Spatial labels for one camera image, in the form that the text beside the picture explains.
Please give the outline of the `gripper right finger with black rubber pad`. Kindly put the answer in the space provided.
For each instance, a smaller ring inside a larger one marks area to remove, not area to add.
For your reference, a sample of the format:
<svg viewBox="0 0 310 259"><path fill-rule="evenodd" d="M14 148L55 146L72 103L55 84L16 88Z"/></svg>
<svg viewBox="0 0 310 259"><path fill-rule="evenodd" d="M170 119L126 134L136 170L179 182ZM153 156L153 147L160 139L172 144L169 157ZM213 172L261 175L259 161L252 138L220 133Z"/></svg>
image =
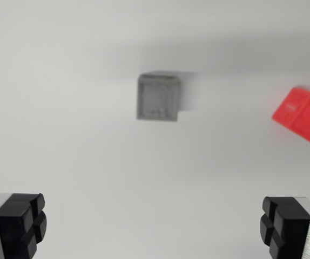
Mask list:
<svg viewBox="0 0 310 259"><path fill-rule="evenodd" d="M271 258L310 258L310 199L265 197L260 235Z"/></svg>

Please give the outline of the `gripper left finger with black rubber pad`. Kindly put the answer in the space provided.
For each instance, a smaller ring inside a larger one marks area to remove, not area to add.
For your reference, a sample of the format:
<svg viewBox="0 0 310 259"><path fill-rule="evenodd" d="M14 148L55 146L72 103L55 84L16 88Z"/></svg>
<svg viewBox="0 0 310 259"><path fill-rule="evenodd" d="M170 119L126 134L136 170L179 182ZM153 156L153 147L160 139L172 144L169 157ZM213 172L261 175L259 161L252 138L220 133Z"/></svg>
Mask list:
<svg viewBox="0 0 310 259"><path fill-rule="evenodd" d="M0 193L0 258L30 259L46 233L43 194Z"/></svg>

